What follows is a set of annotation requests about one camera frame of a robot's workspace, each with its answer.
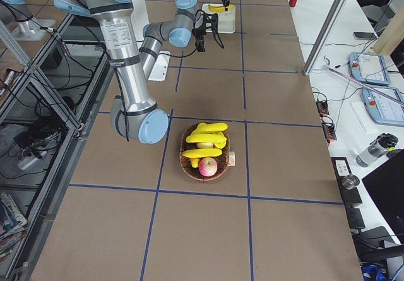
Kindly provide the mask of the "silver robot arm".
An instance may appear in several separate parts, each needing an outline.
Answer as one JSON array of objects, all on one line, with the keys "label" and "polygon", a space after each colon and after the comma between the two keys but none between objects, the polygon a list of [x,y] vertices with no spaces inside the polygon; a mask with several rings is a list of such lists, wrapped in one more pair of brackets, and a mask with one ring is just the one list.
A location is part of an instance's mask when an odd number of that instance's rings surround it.
[{"label": "silver robot arm", "polygon": [[220,48],[224,44],[220,37],[220,13],[231,7],[229,0],[222,0],[222,5],[214,5],[208,10],[200,8],[197,0],[174,0],[177,8],[174,19],[158,23],[150,23],[143,28],[143,43],[140,47],[140,58],[145,78],[150,79],[156,61],[160,56],[171,55],[161,52],[164,42],[178,48],[185,48],[191,39],[195,40],[193,52],[205,51],[204,36],[211,32]]},{"label": "silver robot arm", "polygon": [[143,43],[138,45],[131,23],[133,0],[54,0],[60,10],[99,22],[120,88],[112,104],[110,123],[127,140],[154,144],[167,132],[169,118],[158,108],[147,85],[162,44],[169,42],[183,48],[194,37],[200,51],[206,29],[217,32],[218,15],[199,9],[197,0],[175,0],[175,5],[174,19],[144,26]]}]

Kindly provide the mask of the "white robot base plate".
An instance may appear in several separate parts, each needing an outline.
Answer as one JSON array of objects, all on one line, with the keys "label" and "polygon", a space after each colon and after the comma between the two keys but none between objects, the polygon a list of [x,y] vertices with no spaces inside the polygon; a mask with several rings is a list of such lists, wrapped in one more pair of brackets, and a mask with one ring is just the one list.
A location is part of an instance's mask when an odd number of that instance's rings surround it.
[{"label": "white robot base plate", "polygon": [[166,79],[170,61],[169,51],[160,51],[148,77],[149,81],[163,82]]}]

